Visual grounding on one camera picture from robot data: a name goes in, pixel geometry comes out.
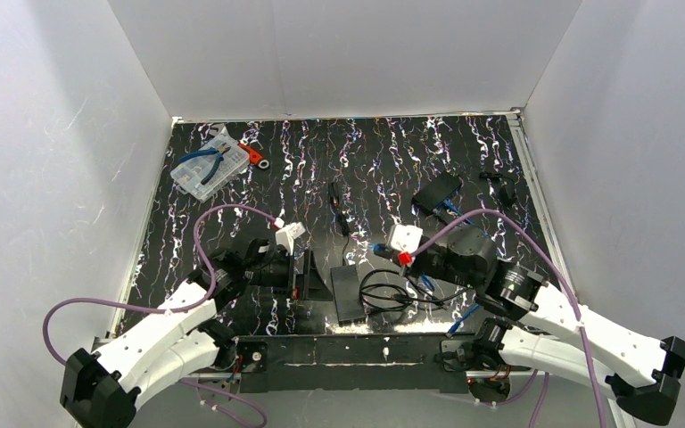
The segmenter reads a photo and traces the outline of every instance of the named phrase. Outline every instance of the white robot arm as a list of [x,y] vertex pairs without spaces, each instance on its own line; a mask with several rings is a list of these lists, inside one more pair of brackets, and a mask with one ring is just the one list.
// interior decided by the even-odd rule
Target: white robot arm
[[294,299],[331,300],[332,293],[311,271],[311,251],[303,254],[304,274],[294,272],[294,239],[304,231],[301,223],[282,225],[274,251],[268,251],[267,240],[256,239],[244,259],[226,249],[216,251],[210,262],[219,287],[201,305],[172,310],[203,300],[210,288],[206,269],[196,269],[179,285],[158,307],[164,313],[149,314],[92,354],[77,350],[65,365],[62,406],[84,427],[126,427],[160,391],[220,361],[228,364],[235,336],[215,316],[248,285],[271,287]]
[[[668,424],[681,389],[685,341],[635,333],[583,305],[578,305],[582,316],[577,321],[565,294],[529,269],[498,259],[494,242],[477,227],[454,229],[443,244],[432,245],[412,259],[409,253],[426,241],[417,227],[396,225],[387,248],[410,276],[470,285],[477,303],[507,320],[488,318],[478,336],[455,355],[458,363],[445,356],[441,360],[456,367],[470,365],[472,358],[489,357],[499,364],[537,368],[591,386],[581,337],[585,326],[603,394],[640,420]],[[528,333],[519,325],[550,336]]]

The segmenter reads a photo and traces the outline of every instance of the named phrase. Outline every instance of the pliers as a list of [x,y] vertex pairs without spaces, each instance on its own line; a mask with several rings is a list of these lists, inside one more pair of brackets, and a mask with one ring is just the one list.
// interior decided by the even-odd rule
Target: pliers
[[217,155],[217,158],[214,160],[214,164],[211,166],[211,170],[208,174],[206,174],[206,177],[204,177],[203,180],[201,180],[201,185],[206,185],[206,183],[208,183],[212,178],[214,178],[214,174],[217,173],[219,165],[221,165],[222,161],[224,160],[224,153],[228,152],[229,148],[230,147],[226,144],[222,144],[217,149],[210,147],[206,150],[199,150],[198,152],[188,153],[185,156],[179,158],[179,161],[180,163],[182,163],[201,156],[211,156],[214,154]]

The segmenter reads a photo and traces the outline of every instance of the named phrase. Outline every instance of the white backdrop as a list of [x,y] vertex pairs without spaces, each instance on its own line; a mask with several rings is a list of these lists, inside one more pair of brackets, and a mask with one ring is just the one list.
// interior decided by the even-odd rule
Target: white backdrop
[[525,115],[583,301],[685,340],[685,1],[585,0]]
[[[170,126],[107,3],[0,1],[0,427],[72,425],[43,317],[119,298]],[[59,311],[57,350],[89,346],[112,313]]]
[[581,0],[110,0],[172,116],[526,104]]

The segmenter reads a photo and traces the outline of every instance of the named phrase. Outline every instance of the black table surface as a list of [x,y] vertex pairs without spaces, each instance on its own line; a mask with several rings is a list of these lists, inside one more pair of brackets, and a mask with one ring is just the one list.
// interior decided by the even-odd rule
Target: black table surface
[[[436,218],[417,212],[411,197],[445,170],[462,176],[464,185],[453,203],[464,212],[499,207],[492,187],[479,179],[480,172],[498,171],[514,178],[518,202],[503,211],[546,249],[504,116],[227,123],[228,133],[258,150],[270,161],[270,168],[249,168],[201,203],[180,193],[169,173],[181,156],[210,138],[209,131],[215,126],[179,124],[173,129],[128,303],[155,307],[172,293],[199,264],[192,231],[195,220],[208,208],[226,202],[265,210],[285,222],[301,221],[308,232],[299,238],[300,245],[315,252],[319,271],[331,290],[329,269],[343,264],[345,244],[327,200],[327,183],[333,180],[342,188],[341,205],[351,218],[345,262],[357,264],[359,278],[373,268],[396,268],[371,251],[372,244],[384,242],[393,224],[415,224],[428,235],[442,226]],[[499,220],[484,217],[475,222],[496,242],[501,257],[548,276],[541,260]],[[207,253],[218,247],[243,253],[255,237],[273,240],[274,231],[266,219],[237,210],[211,216],[202,232]],[[381,279],[408,286],[396,276],[383,275]],[[443,282],[436,286],[437,296],[457,290]],[[240,335],[445,332],[472,304],[473,293],[468,291],[445,309],[414,306],[402,313],[378,314],[365,323],[340,326],[333,302],[292,301],[273,296],[265,287],[250,287],[219,319]],[[477,311],[466,322],[465,331],[475,331],[487,316]],[[117,333],[141,317],[128,311]]]

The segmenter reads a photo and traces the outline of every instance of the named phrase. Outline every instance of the clear plastic case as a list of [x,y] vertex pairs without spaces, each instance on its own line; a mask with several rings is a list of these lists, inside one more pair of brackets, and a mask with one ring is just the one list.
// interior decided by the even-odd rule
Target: clear plastic case
[[169,174],[177,183],[177,189],[180,192],[189,193],[198,201],[205,202],[228,181],[248,168],[248,152],[237,145],[237,141],[229,136],[224,127],[199,150],[217,148],[222,144],[229,145],[230,149],[224,153],[224,160],[214,177],[205,185],[202,185],[201,181],[209,174],[216,156],[200,156],[186,160],[172,169]]

